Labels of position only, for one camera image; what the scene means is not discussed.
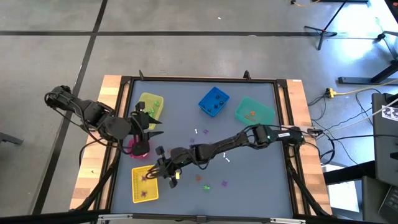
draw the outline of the white cable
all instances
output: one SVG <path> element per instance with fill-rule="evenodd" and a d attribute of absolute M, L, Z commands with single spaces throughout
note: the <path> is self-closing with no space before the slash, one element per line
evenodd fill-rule
<path fill-rule="evenodd" d="M 394 100 L 393 102 L 387 104 L 386 106 L 391 106 L 391 105 L 393 105 L 393 104 L 394 104 L 395 102 L 397 102 L 397 101 L 398 101 L 398 98 L 397 98 L 396 100 Z M 348 128 L 348 127 L 350 127 L 350 126 L 352 126 L 352 125 L 354 125 L 354 124 L 356 124 L 356 123 L 359 123 L 359 122 L 364 121 L 364 120 L 366 120 L 366 119 L 368 119 L 368 118 L 371 118 L 372 116 L 374 116 L 374 115 L 380 113 L 383 109 L 384 109 L 384 108 L 382 107 L 382 108 L 379 109 L 378 111 L 374 112 L 373 114 L 371 114 L 371 115 L 369 115 L 369 116 L 367 116 L 367 117 L 365 117 L 365 118 L 363 118 L 363 119 L 361 119 L 361 120 L 359 120 L 359 121 L 357 121 L 357 122 L 354 122 L 354 123 L 349 124 L 349 125 L 347 125 L 347 126 L 343 126 L 343 127 L 341 127 L 341 128 L 338 128 L 338 129 L 331 130 L 331 131 L 329 131 L 329 133 L 334 133 L 335 131 L 341 130 L 341 129 L 343 129 L 343 128 Z"/>

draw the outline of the teal bin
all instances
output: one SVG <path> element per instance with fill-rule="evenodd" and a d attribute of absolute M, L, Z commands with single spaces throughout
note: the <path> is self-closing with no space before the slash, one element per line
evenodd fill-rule
<path fill-rule="evenodd" d="M 275 117 L 275 111 L 245 96 L 236 108 L 235 117 L 247 125 L 271 124 Z"/>

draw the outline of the wooden table frame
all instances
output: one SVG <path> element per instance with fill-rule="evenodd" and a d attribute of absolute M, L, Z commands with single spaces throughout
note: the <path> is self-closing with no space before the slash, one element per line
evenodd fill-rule
<path fill-rule="evenodd" d="M 156 80 L 173 80 L 173 79 L 197 79 L 207 82 L 206 79 L 216 82 L 274 82 L 276 83 L 275 102 L 279 102 L 280 111 L 278 111 L 280 122 L 284 125 L 295 126 L 311 126 L 311 119 L 307 107 L 307 101 L 304 95 L 304 89 L 301 80 L 270 80 L 270 79 L 250 79 L 249 76 L 244 78 L 213 78 L 213 77 L 147 77 L 146 79 Z M 99 93 L 98 101 L 116 108 L 116 112 L 120 117 L 127 116 L 125 113 L 126 106 L 128 106 L 127 99 L 131 97 L 129 90 L 131 77 L 122 77 L 120 75 L 105 75 L 103 84 Z M 316 144 L 315 140 L 310 136 L 306 136 L 305 140 Z M 88 146 L 83 154 L 81 167 L 78 173 L 75 189 L 72 196 L 70 208 L 76 208 L 84 199 L 90 194 L 95 185 L 98 183 L 101 175 L 106 171 L 105 168 L 109 167 L 109 161 L 112 161 L 116 154 L 115 149 L 106 150 L 105 146 L 100 144 L 92 144 Z M 311 192 L 314 199 L 321 205 L 322 209 L 331 214 L 328 194 L 326 191 L 325 180 L 320 165 L 319 155 L 317 149 L 313 146 L 304 144 L 300 147 L 300 151 L 296 157 L 291 158 L 291 161 L 299 173 L 300 177 L 304 179 L 307 189 Z M 90 208 L 91 209 L 107 209 L 110 207 L 108 200 L 111 192 L 110 189 L 112 181 L 116 178 L 110 178 L 100 197 L 96 200 Z M 308 203 L 303 200 L 300 189 L 292 182 L 294 187 L 294 197 L 291 197 L 293 212 L 297 214 L 314 215 L 314 211 L 308 206 Z"/>

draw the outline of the gray floor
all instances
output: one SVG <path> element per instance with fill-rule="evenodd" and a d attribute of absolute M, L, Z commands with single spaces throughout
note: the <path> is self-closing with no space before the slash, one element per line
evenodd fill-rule
<path fill-rule="evenodd" d="M 289 2 L 109 1 L 100 30 L 298 32 L 304 25 L 323 28 L 340 5 L 297 7 Z M 100 5 L 100 0 L 1 1 L 0 30 L 92 30 Z M 363 87 L 336 84 L 337 77 L 372 77 L 388 66 L 392 55 L 386 43 L 371 39 L 381 27 L 397 28 L 385 4 L 375 0 L 347 4 L 331 25 L 339 38 L 327 39 L 321 51 L 315 49 L 316 37 L 97 37 L 79 97 L 97 99 L 107 74 L 137 75 L 141 69 L 145 75 L 241 77 L 249 70 L 252 77 L 302 79 L 310 101 L 327 87 L 338 92 Z M 73 86 L 88 39 L 0 36 L 0 131 L 25 139 L 22 146 L 0 144 L 0 216 L 29 212 L 61 120 L 44 104 L 44 93 L 56 85 Z M 391 86 L 379 89 L 398 92 Z M 370 95 L 367 91 L 359 96 L 365 108 L 371 106 Z M 321 105 L 310 108 L 313 118 Z M 353 95 L 328 100 L 327 107 L 320 121 L 325 126 L 360 112 Z M 371 132 L 371 125 L 362 122 L 335 136 Z M 78 151 L 86 138 L 83 131 L 69 127 L 44 212 L 68 209 Z M 374 159 L 372 139 L 343 143 L 356 162 Z M 326 139 L 318 145 L 322 152 L 330 149 Z M 353 164 L 339 144 L 334 161 Z"/>

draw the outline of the yellow basket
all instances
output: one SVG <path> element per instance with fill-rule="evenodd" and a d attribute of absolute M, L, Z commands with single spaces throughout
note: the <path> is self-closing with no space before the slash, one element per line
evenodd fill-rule
<path fill-rule="evenodd" d="M 145 175 L 153 165 L 136 167 L 131 170 L 132 202 L 148 202 L 159 198 L 157 179 L 146 179 Z"/>
<path fill-rule="evenodd" d="M 145 102 L 144 112 L 150 113 L 155 120 L 159 120 L 164 105 L 163 97 L 152 93 L 142 93 L 139 101 Z M 148 129 L 153 130 L 155 126 L 156 124 L 150 124 Z"/>

